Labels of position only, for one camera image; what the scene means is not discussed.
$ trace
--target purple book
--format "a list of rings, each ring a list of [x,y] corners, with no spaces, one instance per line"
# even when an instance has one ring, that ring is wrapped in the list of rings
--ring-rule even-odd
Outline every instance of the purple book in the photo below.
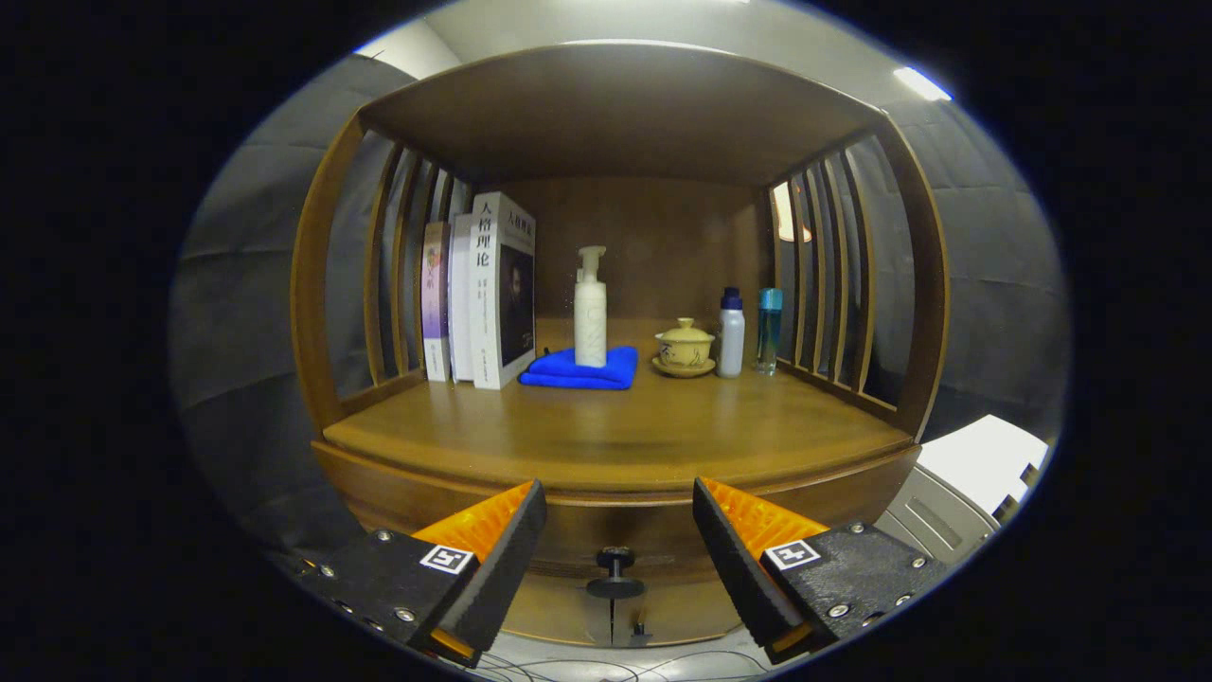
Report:
[[[450,377],[450,331],[447,328],[446,267],[450,259],[451,225],[431,222],[425,225],[421,262],[421,336],[425,348],[425,374],[429,382]]]

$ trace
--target white book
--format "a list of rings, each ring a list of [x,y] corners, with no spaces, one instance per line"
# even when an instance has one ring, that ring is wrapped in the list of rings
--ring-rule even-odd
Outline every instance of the white book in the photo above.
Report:
[[[499,391],[534,361],[534,218],[502,191],[476,194],[471,217],[471,374]]]
[[[471,225],[475,218],[471,213],[454,216],[454,228],[451,230],[451,260],[447,268],[448,293],[448,331],[451,346],[451,369],[454,382],[471,382],[471,316],[468,288],[471,275],[468,253],[471,250]]]
[[[450,367],[450,331],[446,311],[446,269],[450,257],[447,222],[425,225],[421,260],[421,337],[425,350],[425,377],[446,382]]]

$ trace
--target wooden cabinet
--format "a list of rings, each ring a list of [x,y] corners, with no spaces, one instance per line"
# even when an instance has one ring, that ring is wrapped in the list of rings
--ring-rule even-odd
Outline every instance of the wooden cabinet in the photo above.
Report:
[[[342,180],[367,131],[396,142],[367,229],[367,356],[375,386],[348,399],[333,388],[324,327],[325,263]],[[867,396],[862,377],[874,328],[874,273],[862,188],[845,150],[874,137],[901,189],[915,267],[910,365],[896,405]],[[823,161],[827,156],[836,160]],[[419,160],[433,164],[421,177]],[[424,369],[385,377],[377,300],[381,241],[395,248],[423,224],[384,224],[381,210],[398,173],[428,183],[428,201],[450,206],[450,180],[503,189],[536,218],[537,348],[572,345],[576,248],[605,243],[608,343],[634,345],[641,363],[625,392],[561,391],[510,384],[480,391],[429,383]],[[857,202],[862,300],[846,385],[836,365],[811,362],[837,338],[807,337],[805,315],[823,309],[824,287],[806,271],[848,281],[817,243],[778,257],[771,193],[797,173],[847,189]],[[401,193],[400,216],[417,194]],[[822,206],[837,191],[813,194]],[[829,210],[829,216],[841,216]],[[401,294],[407,271],[393,254],[391,329],[396,367],[410,367]],[[776,377],[668,379],[648,365],[653,334],[693,315],[718,317],[726,285],[745,296],[748,349],[756,293],[794,268],[784,314],[797,353]],[[834,288],[845,296],[845,286]],[[732,55],[656,45],[562,45],[468,64],[418,81],[353,113],[308,194],[291,280],[295,356],[313,417],[315,455],[367,527],[416,531],[530,478],[548,492],[548,523],[505,629],[548,640],[606,644],[606,603],[584,584],[602,574],[604,545],[636,552],[629,571],[646,595],[618,603],[616,630],[642,620],[648,644],[722,635],[739,619],[719,585],[690,514],[691,483],[708,476],[827,525],[875,522],[909,475],[942,368],[947,337],[947,258],[933,197],[911,149],[884,111],[821,84]],[[835,305],[846,327],[847,305]],[[423,363],[413,363],[413,367]],[[625,643],[618,636],[616,643]]]

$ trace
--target cable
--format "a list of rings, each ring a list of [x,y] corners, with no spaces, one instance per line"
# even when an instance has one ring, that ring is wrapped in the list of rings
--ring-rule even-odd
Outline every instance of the cable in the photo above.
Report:
[[[516,667],[513,661],[503,659],[503,658],[501,658],[498,655],[494,655],[494,654],[490,654],[488,652],[484,652],[484,654],[481,654],[481,655],[486,657],[486,658],[496,659],[499,663],[508,664],[507,667]],[[534,677],[530,672],[527,672],[525,669],[519,667],[518,670],[520,670],[521,674],[526,676],[526,680],[530,680],[530,682],[534,682]],[[555,682],[554,680],[548,680],[547,677],[543,677],[542,675],[539,675],[538,677],[541,680],[547,681],[547,682]]]
[[[481,672],[479,672],[479,671],[476,671],[475,669],[471,669],[471,667],[464,667],[463,670],[464,670],[464,671],[467,671],[467,672],[470,672],[470,674],[473,674],[473,675],[480,675],[480,676],[484,676],[484,675],[482,675]],[[493,675],[496,675],[497,677],[501,677],[501,678],[502,678],[502,680],[504,680],[505,682],[514,682],[514,681],[513,681],[513,680],[511,680],[511,678],[510,678],[510,677],[509,677],[508,675],[505,675],[504,672],[493,672],[493,671],[488,671],[488,672],[492,672]],[[486,680],[493,680],[493,678],[490,678],[490,677],[485,677],[485,678],[486,678]]]
[[[596,664],[596,665],[611,665],[611,666],[614,666],[614,667],[622,667],[630,676],[630,677],[627,677],[625,680],[630,680],[630,681],[634,681],[634,682],[640,682],[640,676],[647,675],[650,672],[652,672],[653,675],[657,675],[658,677],[661,677],[665,682],[671,682],[670,678],[669,678],[669,676],[667,676],[664,674],[661,674],[661,672],[657,672],[657,669],[664,667],[664,666],[667,666],[667,665],[669,665],[670,663],[674,663],[674,661],[679,661],[679,660],[687,659],[687,658],[693,658],[693,657],[701,657],[701,655],[705,655],[705,654],[730,654],[730,655],[741,657],[741,658],[748,659],[750,663],[753,663],[754,665],[756,665],[758,669],[761,670],[762,672],[770,672],[770,669],[766,667],[765,665],[762,665],[761,661],[759,661],[754,657],[751,657],[749,654],[743,654],[741,652],[730,652],[727,649],[711,649],[711,651],[707,651],[707,652],[694,652],[694,653],[691,653],[691,654],[680,655],[680,657],[676,657],[676,658],[671,658],[671,659],[669,659],[669,660],[667,660],[667,661],[664,661],[664,663],[662,663],[659,665],[654,665],[652,667],[647,667],[647,669],[640,670],[639,672],[631,670],[630,667],[628,667],[628,666],[625,666],[623,664],[610,663],[610,661],[605,661],[605,660],[551,659],[551,660],[537,660],[537,661],[531,661],[531,663],[516,664],[516,663],[511,663],[511,661],[509,661],[507,659],[503,659],[503,658],[501,658],[498,655],[485,653],[484,654],[485,657],[491,658],[491,659],[493,659],[496,661],[499,661],[499,663],[504,663],[507,665],[490,665],[490,666],[484,666],[484,667],[480,667],[480,669],[476,669],[476,670],[497,671],[497,670],[516,669],[519,672],[521,672],[522,675],[525,675],[526,678],[530,680],[530,682],[534,682],[536,678],[541,680],[543,682],[556,682],[555,680],[551,680],[550,677],[547,677],[547,676],[541,675],[538,672],[534,672],[533,675],[531,675],[530,672],[526,671],[526,667],[531,667],[531,666],[536,666],[536,665],[543,665],[543,664],[550,664],[550,663],[589,663],[589,664]],[[753,677],[753,675],[732,675],[732,676],[725,676],[725,677],[696,677],[696,678],[682,680],[680,682],[708,682],[708,681],[715,681],[715,680],[720,680],[720,681],[722,681],[722,680],[748,680],[749,677]]]
[[[754,657],[751,657],[751,655],[749,655],[749,654],[743,654],[743,653],[741,653],[741,652],[730,652],[730,651],[727,651],[727,649],[711,649],[711,651],[708,651],[708,652],[694,652],[694,653],[692,653],[692,654],[685,654],[685,655],[680,655],[680,657],[678,657],[678,658],[671,658],[671,659],[667,660],[665,663],[662,663],[661,665],[654,665],[654,666],[652,666],[652,667],[648,667],[648,669],[645,669],[645,670],[641,670],[641,671],[640,671],[640,675],[646,675],[646,674],[648,674],[648,672],[653,672],[653,671],[656,671],[656,670],[657,670],[658,667],[664,667],[664,666],[667,666],[667,665],[669,665],[670,663],[674,663],[674,661],[676,661],[676,660],[682,660],[682,659],[686,659],[686,658],[692,658],[692,657],[699,657],[699,655],[704,655],[704,654],[732,654],[732,655],[737,655],[737,657],[741,657],[741,658],[747,658],[747,659],[749,659],[750,661],[753,661],[753,664],[754,664],[754,665],[756,665],[756,666],[758,666],[758,667],[759,667],[759,669],[760,669],[760,670],[761,670],[762,672],[770,672],[770,669],[768,669],[768,667],[764,666],[764,665],[762,665],[762,664],[761,664],[761,663],[760,663],[760,661],[759,661],[758,659],[755,659]],[[665,682],[669,682],[669,677],[665,677],[664,675],[661,675],[661,677],[662,677],[662,678],[663,678],[663,680],[664,680]],[[730,678],[727,678],[727,677],[720,677],[719,680],[730,680]]]
[[[521,670],[524,667],[530,667],[530,666],[533,666],[533,665],[545,665],[545,664],[549,664],[549,663],[591,663],[591,664],[595,664],[595,665],[612,665],[614,667],[622,667],[623,670],[627,671],[628,677],[625,680],[630,680],[633,682],[640,682],[640,676],[636,675],[635,671],[631,670],[630,667],[628,667],[628,666],[625,666],[623,664],[619,664],[619,663],[610,663],[610,661],[606,661],[606,660],[588,660],[588,659],[536,660],[536,661],[532,661],[532,663],[515,663],[515,664],[510,664],[510,665],[487,666],[487,667],[484,667],[482,670],[501,670],[501,669],[509,669],[509,667],[516,667],[516,669]],[[661,676],[665,678],[665,682],[669,681],[669,678],[665,677],[664,675],[661,675]],[[616,680],[614,682],[624,682],[624,680]]]

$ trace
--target teal bottle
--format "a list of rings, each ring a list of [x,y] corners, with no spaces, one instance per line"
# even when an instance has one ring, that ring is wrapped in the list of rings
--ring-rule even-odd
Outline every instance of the teal bottle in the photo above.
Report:
[[[774,374],[782,321],[783,290],[762,288],[758,305],[758,362],[754,363],[754,369],[760,374]]]

